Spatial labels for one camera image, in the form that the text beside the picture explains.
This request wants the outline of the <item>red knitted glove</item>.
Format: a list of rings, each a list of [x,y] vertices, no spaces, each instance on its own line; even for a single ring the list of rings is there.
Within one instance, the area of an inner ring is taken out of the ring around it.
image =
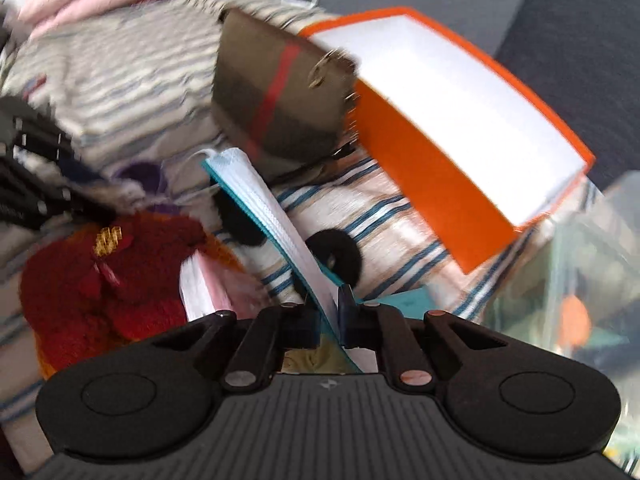
[[[24,266],[20,299],[42,376],[186,324],[180,268],[196,252],[242,268],[198,220],[146,211],[39,249]]]

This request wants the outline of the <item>black hair scrunchie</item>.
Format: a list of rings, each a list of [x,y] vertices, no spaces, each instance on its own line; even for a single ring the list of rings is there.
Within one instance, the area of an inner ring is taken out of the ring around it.
[[[357,286],[362,255],[355,240],[340,229],[326,229],[312,234],[306,245],[322,266],[351,288]]]

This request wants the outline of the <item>pink white mask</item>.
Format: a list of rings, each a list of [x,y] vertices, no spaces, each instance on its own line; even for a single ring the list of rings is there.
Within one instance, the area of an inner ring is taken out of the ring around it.
[[[262,283],[244,271],[231,270],[204,252],[183,261],[180,297],[189,322],[217,311],[231,311],[239,320],[256,318],[271,300]]]

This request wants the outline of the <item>purple fabric cloth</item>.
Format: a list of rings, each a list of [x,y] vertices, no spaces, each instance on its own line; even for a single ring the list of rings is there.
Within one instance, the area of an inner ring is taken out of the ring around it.
[[[170,197],[168,180],[157,162],[130,162],[114,172],[113,180],[128,186],[128,195],[120,207],[126,214],[147,211],[174,216],[181,212]]]

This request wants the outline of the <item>clear plastic storage container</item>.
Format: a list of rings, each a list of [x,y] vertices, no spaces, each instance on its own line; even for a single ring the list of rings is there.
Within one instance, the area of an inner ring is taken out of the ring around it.
[[[600,370],[622,399],[606,455],[639,472],[639,175],[629,171],[551,240],[485,309],[483,323]]]

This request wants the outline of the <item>orange cardboard box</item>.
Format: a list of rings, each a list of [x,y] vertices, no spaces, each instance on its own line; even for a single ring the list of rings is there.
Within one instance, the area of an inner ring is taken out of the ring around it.
[[[345,15],[303,34],[357,61],[361,145],[464,272],[554,211],[593,164],[532,89],[416,10]]]

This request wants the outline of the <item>brown plaid zipper pouch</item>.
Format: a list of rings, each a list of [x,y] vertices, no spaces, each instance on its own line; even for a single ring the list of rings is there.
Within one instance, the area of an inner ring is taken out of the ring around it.
[[[224,10],[213,115],[270,185],[314,180],[358,142],[357,64],[238,9]]]

